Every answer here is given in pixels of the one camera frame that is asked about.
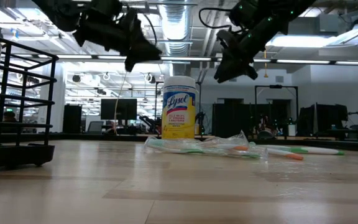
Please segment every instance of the toothbrush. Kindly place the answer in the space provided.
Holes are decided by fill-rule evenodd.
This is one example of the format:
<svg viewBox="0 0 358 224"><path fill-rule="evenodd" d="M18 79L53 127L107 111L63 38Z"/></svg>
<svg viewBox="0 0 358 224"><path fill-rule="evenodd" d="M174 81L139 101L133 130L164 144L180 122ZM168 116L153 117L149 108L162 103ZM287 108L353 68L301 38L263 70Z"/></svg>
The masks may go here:
<svg viewBox="0 0 358 224"><path fill-rule="evenodd" d="M320 147L288 147L288 146L271 146L271 145L266 145L263 147L269 147L272 149L300 153L300 154L323 154L323 155L339 155L339 156L345 154L344 152L336 149L325 149Z"/></svg>
<svg viewBox="0 0 358 224"><path fill-rule="evenodd" d="M247 146L240 146L240 145L236 145L236 144L218 144L218 145L215 145L214 147L219 148L219 149L235 149L238 151L248 151Z"/></svg>
<svg viewBox="0 0 358 224"><path fill-rule="evenodd" d="M284 156L284 157L291 158L291 159L303 160L303 156L296 154L296 153L292 153L292 152L287 152L287 151L278 150L278 149L270 149L268 147L267 147L267 152L271 155Z"/></svg>
<svg viewBox="0 0 358 224"><path fill-rule="evenodd" d="M147 147L151 147L153 149L158 149L161 151L167 151L177 154L191 154L191 153L200 153L200 154L212 154L212 155L229 155L229 156L241 156L241 157L251 157L251 158L260 158L259 155L253 154L247 151L229 151L227 149L221 148L186 148L186 149L171 149L169 147L164 146L164 142L160 139L151 139L146 143Z"/></svg>

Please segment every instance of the plastic bag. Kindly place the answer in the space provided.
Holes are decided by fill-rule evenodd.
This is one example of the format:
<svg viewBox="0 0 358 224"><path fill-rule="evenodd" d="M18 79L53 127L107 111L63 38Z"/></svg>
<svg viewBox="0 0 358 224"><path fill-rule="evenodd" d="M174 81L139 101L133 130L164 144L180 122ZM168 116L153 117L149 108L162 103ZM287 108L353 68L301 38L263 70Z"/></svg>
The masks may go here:
<svg viewBox="0 0 358 224"><path fill-rule="evenodd" d="M240 134L230 138L211 138L205 141L195 139L157 139L149 137L144 148L151 149L153 152L171 152L177 154L208 154L218 156L249 157L267 160L268 153L266 148L249 147L245 134Z"/></svg>

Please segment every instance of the table surface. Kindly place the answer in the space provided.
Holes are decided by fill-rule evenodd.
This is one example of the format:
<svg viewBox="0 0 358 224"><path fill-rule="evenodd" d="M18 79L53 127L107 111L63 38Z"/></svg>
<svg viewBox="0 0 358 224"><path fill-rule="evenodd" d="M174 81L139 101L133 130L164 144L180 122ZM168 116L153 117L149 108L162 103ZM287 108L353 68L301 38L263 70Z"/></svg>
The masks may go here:
<svg viewBox="0 0 358 224"><path fill-rule="evenodd" d="M0 170L0 224L358 224L358 152L260 162L141 142L51 144L43 167Z"/></svg>

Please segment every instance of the yellow label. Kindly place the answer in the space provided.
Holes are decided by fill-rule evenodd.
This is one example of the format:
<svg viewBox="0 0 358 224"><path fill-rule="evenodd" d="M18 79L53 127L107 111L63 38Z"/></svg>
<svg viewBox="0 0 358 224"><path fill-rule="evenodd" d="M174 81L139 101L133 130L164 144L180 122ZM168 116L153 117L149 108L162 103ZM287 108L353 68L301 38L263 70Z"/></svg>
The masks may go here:
<svg viewBox="0 0 358 224"><path fill-rule="evenodd" d="M164 88L162 138L194 138L196 97L190 86Z"/></svg>

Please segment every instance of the metal shelf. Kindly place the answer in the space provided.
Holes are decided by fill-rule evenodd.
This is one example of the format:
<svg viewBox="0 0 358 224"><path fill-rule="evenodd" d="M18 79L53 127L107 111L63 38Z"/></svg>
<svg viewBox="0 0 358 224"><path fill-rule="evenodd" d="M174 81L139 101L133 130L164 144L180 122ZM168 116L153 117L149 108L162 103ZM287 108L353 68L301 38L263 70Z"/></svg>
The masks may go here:
<svg viewBox="0 0 358 224"><path fill-rule="evenodd" d="M2 70L2 81L0 82L1 93L0 93L0 166L16 166L21 164L36 164L38 166L42 165L45 162L49 162L53 159L53 152L55 146L49 145L49 131L52 128L50 124L50 116L51 109L54 102L52 101L53 95L53 84L56 82L55 76L55 66L58 57L56 55L43 52L38 49L33 49L28 46L24 46L22 44L18 44L16 42L12 42L10 40L5 40L0 38L0 43L2 45L2 57L0 61L0 70ZM25 58L23 56L18 56L12 54L12 48L19 48L22 50L26 50L31 54L39 54L43 55L43 59L47 58L46 61L38 61L33 58ZM30 62L31 66L23 66L18 65L14 62L14 59L23 60ZM44 65L51 66L50 75L40 75L37 73L29 72L29 70L39 68ZM15 85L8 83L8 74L9 72L14 72L23 75L22 85ZM27 79L29 77L40 78L45 80L41 83L36 83L33 85L27 85ZM28 89L40 87L40 86L48 86L48 99L42 100L37 98L26 97L25 91ZM22 94L21 96L11 96L6 94L7 87L20 89ZM19 100L20 104L9 104L6 103L6 99ZM32 102L34 104L25 105L25 102ZM3 122L3 114L4 107L11 106L18 108L20 110L18 114L18 121L16 123ZM33 108L33 107L47 107L47 116L45 124L27 124L23 123L23 114L25 108ZM3 146L1 144L1 132L3 128L17 128L16 133L16 143L14 146ZM22 128L45 128L44 134L44 143L43 144L29 144L27 146L21 145L21 129Z"/></svg>

